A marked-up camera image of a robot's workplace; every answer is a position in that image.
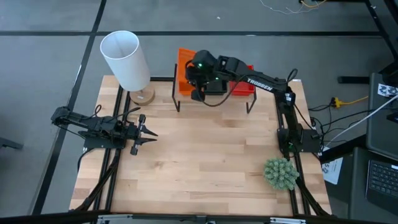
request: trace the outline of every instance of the wooden table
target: wooden table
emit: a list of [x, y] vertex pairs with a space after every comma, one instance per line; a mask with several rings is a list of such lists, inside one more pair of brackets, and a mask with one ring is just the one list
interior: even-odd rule
[[[156, 90], [155, 100], [129, 120], [145, 114], [146, 126], [159, 137], [140, 147], [137, 156], [130, 155], [132, 141], [122, 150], [112, 212], [292, 215], [288, 191], [274, 190], [262, 176], [266, 160], [282, 157], [273, 94], [257, 89], [257, 101], [250, 114], [246, 114], [243, 103], [247, 97], [230, 98], [210, 108], [177, 94], [182, 101], [178, 113], [171, 98], [172, 82], [150, 84]], [[104, 76], [97, 101], [103, 107], [99, 116], [112, 115], [118, 85], [113, 76]], [[301, 82], [295, 80], [290, 86], [297, 94], [298, 108], [309, 120]], [[103, 155], [103, 149], [96, 149], [82, 159], [70, 208], [79, 206], [97, 184]], [[310, 153], [300, 155], [309, 191], [330, 213], [320, 163]], [[104, 208], [107, 192], [106, 186], [100, 208]], [[298, 188], [296, 195], [303, 213]]]

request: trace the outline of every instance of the concrete floor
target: concrete floor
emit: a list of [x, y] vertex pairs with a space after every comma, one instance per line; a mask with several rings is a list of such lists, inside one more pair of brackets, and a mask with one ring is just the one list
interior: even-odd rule
[[[100, 2], [3, 0], [0, 31], [90, 31]], [[281, 10], [300, 7], [294, 0], [263, 2]], [[381, 1], [372, 2], [397, 46], [396, 24]], [[360, 3], [327, 2], [309, 13], [283, 15], [265, 8], [258, 0], [108, 0], [99, 30], [123, 29], [376, 31], [377, 27], [366, 6]], [[90, 54], [74, 109], [78, 113], [92, 113], [102, 76], [111, 74], [99, 50], [102, 38], [95, 39]], [[0, 217], [30, 213], [57, 131], [50, 124], [50, 116], [56, 107], [67, 103], [87, 41], [88, 37], [0, 36], [0, 136], [24, 143], [20, 151], [0, 150]], [[367, 85], [339, 85], [336, 78], [369, 75], [392, 62], [387, 45], [377, 37], [140, 36], [140, 41], [154, 77], [173, 75], [179, 47], [238, 57], [272, 76], [286, 77], [292, 68], [297, 68], [309, 107], [328, 103], [332, 96], [344, 101], [366, 96]], [[364, 101], [332, 110], [332, 117], [365, 110], [367, 106]], [[312, 116], [323, 122], [329, 119], [327, 111]], [[347, 119], [333, 127], [345, 128], [360, 118]], [[342, 139], [364, 132], [362, 125]], [[82, 145], [81, 139], [67, 134], [44, 213], [68, 210]], [[347, 186], [349, 177], [345, 179], [338, 186]], [[346, 217], [347, 196], [341, 197], [336, 189], [328, 184], [333, 213]]]

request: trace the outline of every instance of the red object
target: red object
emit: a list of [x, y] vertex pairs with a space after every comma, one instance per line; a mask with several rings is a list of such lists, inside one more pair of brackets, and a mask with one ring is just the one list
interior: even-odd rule
[[191, 91], [195, 89], [195, 87], [191, 86], [185, 78], [185, 64], [189, 60], [192, 60], [195, 54], [196, 52], [193, 50], [183, 48], [179, 48], [178, 50], [176, 82], [178, 82], [178, 92], [184, 96], [191, 95]]
[[[253, 70], [253, 65], [248, 65], [248, 68]], [[229, 88], [232, 89], [236, 82], [229, 82]], [[234, 96], [249, 96], [254, 93], [254, 85], [246, 82], [239, 82], [236, 88], [232, 91]]]

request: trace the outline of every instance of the white sticker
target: white sticker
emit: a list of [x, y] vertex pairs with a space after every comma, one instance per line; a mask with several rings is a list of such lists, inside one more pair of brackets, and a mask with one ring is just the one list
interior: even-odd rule
[[[329, 150], [329, 147], [324, 147], [323, 151]], [[322, 164], [323, 179], [329, 183], [337, 184], [340, 176], [341, 165], [343, 158], [335, 159], [334, 161]]]
[[377, 93], [378, 95], [388, 97], [391, 95], [396, 95], [398, 93], [398, 88], [379, 83], [379, 88], [377, 89]]

